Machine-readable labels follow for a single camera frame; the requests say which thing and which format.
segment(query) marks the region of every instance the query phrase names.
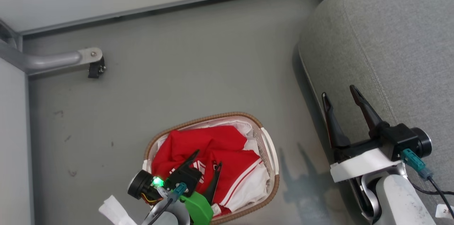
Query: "green led light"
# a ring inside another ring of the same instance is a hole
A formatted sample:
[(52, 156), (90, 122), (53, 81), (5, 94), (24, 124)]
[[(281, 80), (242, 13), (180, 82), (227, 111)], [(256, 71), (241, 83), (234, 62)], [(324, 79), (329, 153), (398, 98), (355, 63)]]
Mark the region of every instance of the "green led light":
[(153, 185), (157, 185), (157, 186), (163, 186), (164, 185), (164, 181), (159, 178), (159, 177), (154, 177), (153, 179)]

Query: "gray fabric seat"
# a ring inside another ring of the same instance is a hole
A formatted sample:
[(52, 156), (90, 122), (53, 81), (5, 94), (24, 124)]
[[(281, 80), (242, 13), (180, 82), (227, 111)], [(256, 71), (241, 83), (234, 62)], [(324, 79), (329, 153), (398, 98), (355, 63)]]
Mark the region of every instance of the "gray fabric seat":
[[(431, 136), (433, 151), (424, 161), (439, 186), (454, 191), (454, 0), (325, 0), (308, 19), (299, 51), (318, 101), (326, 91), (353, 142), (366, 139), (368, 128), (350, 84), (391, 125), (417, 126)], [(432, 216), (443, 203), (420, 197)], [(454, 204), (453, 196), (448, 200)]]

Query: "green 3d-printed part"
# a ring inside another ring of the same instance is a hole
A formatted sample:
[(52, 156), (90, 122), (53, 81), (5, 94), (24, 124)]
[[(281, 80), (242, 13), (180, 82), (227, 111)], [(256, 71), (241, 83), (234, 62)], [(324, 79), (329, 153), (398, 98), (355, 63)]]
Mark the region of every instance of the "green 3d-printed part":
[(204, 196), (194, 191), (190, 197), (181, 196), (194, 225), (209, 225), (213, 218), (213, 210)]

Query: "white basket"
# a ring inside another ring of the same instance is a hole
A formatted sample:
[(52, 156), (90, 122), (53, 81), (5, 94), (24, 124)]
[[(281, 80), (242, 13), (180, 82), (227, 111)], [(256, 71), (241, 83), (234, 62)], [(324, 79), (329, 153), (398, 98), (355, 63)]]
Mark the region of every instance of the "white basket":
[(192, 120), (159, 133), (148, 144), (144, 155), (144, 164), (146, 164), (146, 167), (149, 167), (151, 161), (156, 156), (159, 144), (162, 144), (172, 130), (210, 128), (217, 125), (226, 125), (234, 121), (247, 123), (252, 126), (253, 138), (255, 138), (257, 142), (260, 158), (266, 166), (270, 179), (266, 182), (266, 197), (263, 197), (257, 202), (247, 204), (230, 214), (214, 217), (211, 221), (212, 225), (234, 220), (242, 217), (243, 215), (254, 212), (261, 207), (266, 206), (277, 193), (277, 188), (279, 187), (279, 161), (277, 160), (277, 153), (274, 148), (273, 141), (262, 124), (252, 115), (243, 112), (224, 113)]

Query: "clothing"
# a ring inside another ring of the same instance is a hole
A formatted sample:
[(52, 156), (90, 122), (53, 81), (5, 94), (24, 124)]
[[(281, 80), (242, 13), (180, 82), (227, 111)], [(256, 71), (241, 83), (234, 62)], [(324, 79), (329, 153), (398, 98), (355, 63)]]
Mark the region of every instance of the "clothing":
[[(244, 150), (245, 145), (249, 146), (249, 150)], [(263, 188), (269, 178), (266, 167), (251, 145), (231, 125), (172, 131), (152, 161), (152, 172), (165, 180), (194, 151), (199, 150), (190, 166), (203, 174), (196, 191), (201, 194), (205, 192), (213, 178), (215, 165), (222, 162), (213, 202), (233, 212), (251, 200), (262, 198)]]

